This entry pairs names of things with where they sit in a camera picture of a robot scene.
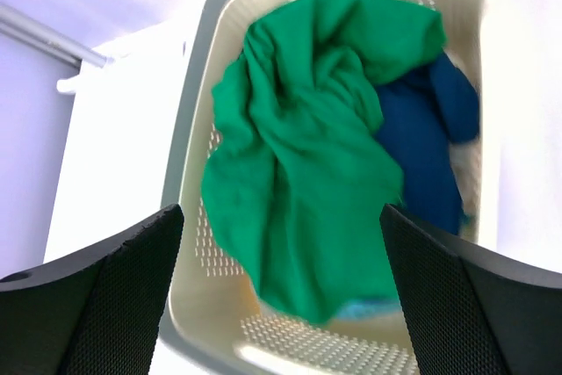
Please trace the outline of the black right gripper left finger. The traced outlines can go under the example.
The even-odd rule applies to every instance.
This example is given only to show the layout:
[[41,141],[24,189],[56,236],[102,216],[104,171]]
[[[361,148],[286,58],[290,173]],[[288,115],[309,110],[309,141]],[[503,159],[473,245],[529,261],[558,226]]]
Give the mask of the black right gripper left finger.
[[184,216],[132,227],[1,280],[3,374],[146,374]]

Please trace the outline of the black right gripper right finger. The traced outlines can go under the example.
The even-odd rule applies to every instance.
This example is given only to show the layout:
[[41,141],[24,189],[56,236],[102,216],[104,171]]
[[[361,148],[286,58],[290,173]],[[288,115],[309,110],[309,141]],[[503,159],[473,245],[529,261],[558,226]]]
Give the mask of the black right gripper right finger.
[[559,374],[561,276],[393,206],[380,224],[422,374]]

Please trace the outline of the light blue t shirt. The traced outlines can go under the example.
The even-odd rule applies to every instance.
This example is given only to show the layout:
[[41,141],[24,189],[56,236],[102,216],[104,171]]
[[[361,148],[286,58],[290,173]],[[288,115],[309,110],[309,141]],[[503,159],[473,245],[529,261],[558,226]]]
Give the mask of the light blue t shirt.
[[400,310],[397,300],[387,299],[359,299],[345,304],[335,315],[336,319],[345,321],[359,321],[392,314]]

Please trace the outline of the navy blue t shirt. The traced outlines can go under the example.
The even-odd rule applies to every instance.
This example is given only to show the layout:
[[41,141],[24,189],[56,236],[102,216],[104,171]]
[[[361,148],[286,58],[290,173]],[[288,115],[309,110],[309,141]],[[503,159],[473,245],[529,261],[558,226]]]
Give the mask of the navy blue t shirt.
[[477,91],[445,52],[375,91],[384,123],[374,138],[403,170],[403,206],[459,234],[464,211],[450,146],[479,136]]

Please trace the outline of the green t shirt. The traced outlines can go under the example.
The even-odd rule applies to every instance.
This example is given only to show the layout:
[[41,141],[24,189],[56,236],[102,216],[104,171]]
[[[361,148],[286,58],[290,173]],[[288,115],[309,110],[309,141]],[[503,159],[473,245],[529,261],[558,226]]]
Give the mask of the green t shirt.
[[221,140],[201,192],[261,301],[323,324],[352,299],[396,297],[378,216],[404,177],[374,138],[376,89],[445,43],[440,12],[403,0],[295,0],[249,26],[213,88]]

